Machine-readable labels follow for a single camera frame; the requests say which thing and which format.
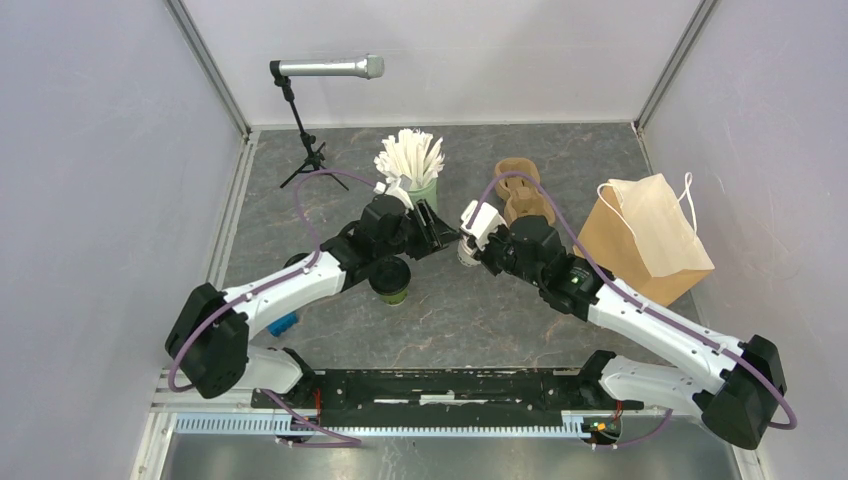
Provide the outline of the stack of white paper cups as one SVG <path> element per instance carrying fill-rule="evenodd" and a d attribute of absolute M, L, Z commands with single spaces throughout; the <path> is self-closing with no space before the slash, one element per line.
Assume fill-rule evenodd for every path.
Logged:
<path fill-rule="evenodd" d="M 480 264 L 478 252 L 466 252 L 462 247 L 462 240 L 458 243 L 457 257 L 460 263 L 466 267 L 475 267 Z"/>

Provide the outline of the black plastic cup lid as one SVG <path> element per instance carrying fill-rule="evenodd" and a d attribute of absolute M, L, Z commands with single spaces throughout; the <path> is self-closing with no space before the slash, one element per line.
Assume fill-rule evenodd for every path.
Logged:
<path fill-rule="evenodd" d="M 380 296 L 405 294 L 412 275 L 407 263 L 395 256 L 380 260 L 369 277 L 369 285 Z"/>

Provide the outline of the green paper coffee cup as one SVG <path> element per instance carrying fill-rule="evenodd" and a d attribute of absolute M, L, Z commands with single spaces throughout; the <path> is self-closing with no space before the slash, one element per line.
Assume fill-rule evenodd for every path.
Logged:
<path fill-rule="evenodd" d="M 408 296 L 407 290 L 402 290 L 393 294 L 380 294 L 380 300 L 389 305 L 389 306 L 397 306 L 402 304 Z"/>

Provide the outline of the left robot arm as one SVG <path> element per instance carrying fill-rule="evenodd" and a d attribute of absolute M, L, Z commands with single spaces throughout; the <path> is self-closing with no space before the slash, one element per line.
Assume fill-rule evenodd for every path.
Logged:
<path fill-rule="evenodd" d="M 314 381 L 293 353 L 259 348 L 251 340 L 285 315 L 369 279 L 385 258 L 420 260 L 459 237 L 426 201 L 407 207 L 380 194 L 359 219 L 292 265 L 227 290 L 210 283 L 196 287 L 165 340 L 174 362 L 170 388 L 180 389 L 175 380 L 182 372 L 205 399 L 238 387 L 270 390 L 290 407 L 306 405 Z"/>

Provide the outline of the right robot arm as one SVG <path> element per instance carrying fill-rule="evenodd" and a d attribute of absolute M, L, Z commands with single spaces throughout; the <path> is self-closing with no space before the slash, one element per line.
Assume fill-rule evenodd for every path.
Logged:
<path fill-rule="evenodd" d="M 736 447 L 756 449 L 786 393 L 777 346 L 704 328 L 647 299 L 623 280 L 569 253 L 542 216 L 506 224 L 489 205 L 471 204 L 460 220 L 460 261 L 506 273 L 539 290 L 552 309 L 612 330 L 667 361 L 650 367 L 607 354 L 600 370 L 577 382 L 580 400 L 602 408 L 637 401 L 697 416 Z"/>

